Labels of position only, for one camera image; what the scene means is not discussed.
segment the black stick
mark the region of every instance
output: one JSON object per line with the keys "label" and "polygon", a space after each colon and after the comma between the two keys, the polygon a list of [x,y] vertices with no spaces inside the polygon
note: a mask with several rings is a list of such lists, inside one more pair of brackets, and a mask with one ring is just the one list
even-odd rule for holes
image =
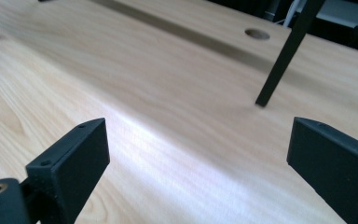
{"label": "black stick", "polygon": [[272,67],[263,89],[255,101],[257,105],[264,107],[269,102],[269,98],[278,86],[284,71],[286,71],[287,66],[289,66],[289,63],[295,56],[301,41],[304,39],[305,34],[309,30],[312,21],[315,19],[316,15],[324,4],[324,1],[325,0],[307,1],[298,18],[298,21],[295,24],[295,27],[292,30],[292,33],[290,33],[289,37],[287,38],[276,63]]}

